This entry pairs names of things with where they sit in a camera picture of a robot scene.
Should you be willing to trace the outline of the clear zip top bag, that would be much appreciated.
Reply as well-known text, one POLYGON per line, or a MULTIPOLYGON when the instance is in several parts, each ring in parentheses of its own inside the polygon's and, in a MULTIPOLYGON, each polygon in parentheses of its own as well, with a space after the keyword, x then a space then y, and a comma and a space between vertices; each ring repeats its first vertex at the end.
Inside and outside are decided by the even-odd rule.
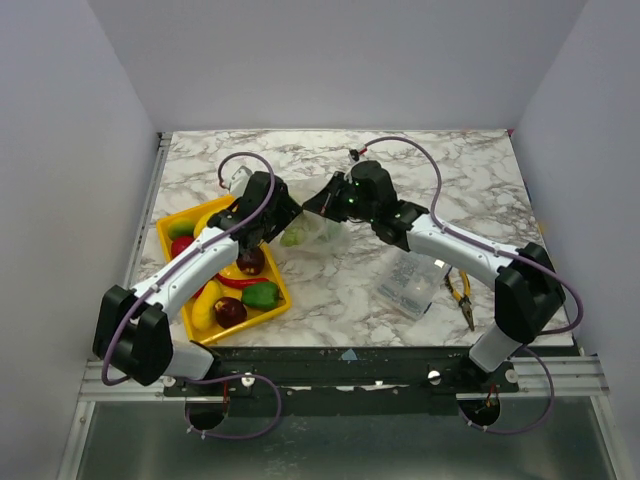
MULTIPOLYGON (((291 180, 288 190, 290 196, 302 205, 319 193, 326 183, 323 178, 291 180)), ((313 255, 339 255, 348 250, 351 236, 343 223, 303 211, 279 235, 278 243, 284 249, 313 255)))

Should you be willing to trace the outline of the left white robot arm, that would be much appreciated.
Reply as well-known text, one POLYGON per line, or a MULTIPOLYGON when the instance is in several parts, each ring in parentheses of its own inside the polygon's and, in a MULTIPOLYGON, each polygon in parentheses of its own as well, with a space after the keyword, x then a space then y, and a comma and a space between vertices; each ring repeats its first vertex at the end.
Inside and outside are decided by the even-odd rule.
POLYGON ((194 343, 176 343, 169 320, 209 280, 242 253, 274 239, 301 212, 285 182, 273 173, 252 174, 241 197, 214 216, 196 240, 159 272, 131 289, 111 287, 103 296, 93 353, 109 369, 148 386, 163 376, 187 379, 201 395, 222 380, 214 355, 194 343))

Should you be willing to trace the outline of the green striped ball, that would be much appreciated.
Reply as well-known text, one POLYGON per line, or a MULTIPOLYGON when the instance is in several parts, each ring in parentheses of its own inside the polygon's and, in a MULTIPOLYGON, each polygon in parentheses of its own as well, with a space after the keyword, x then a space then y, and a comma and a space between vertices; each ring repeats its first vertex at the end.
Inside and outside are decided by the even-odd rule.
POLYGON ((291 226, 286 228, 279 240, 281 246, 285 248, 301 247, 311 240, 311 232, 302 227, 291 226))

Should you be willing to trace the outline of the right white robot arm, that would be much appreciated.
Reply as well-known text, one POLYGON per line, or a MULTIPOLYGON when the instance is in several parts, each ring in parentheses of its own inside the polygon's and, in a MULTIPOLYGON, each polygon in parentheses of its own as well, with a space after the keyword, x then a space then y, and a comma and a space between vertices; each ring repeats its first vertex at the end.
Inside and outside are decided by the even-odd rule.
POLYGON ((437 224, 431 210, 398 198, 388 171, 376 161, 335 173, 303 208, 335 222, 361 220, 384 243, 442 260, 493 292, 494 324, 471 347, 470 361, 459 370, 462 384, 471 391, 493 384, 496 369, 535 340, 566 300, 542 246, 492 243, 437 224))

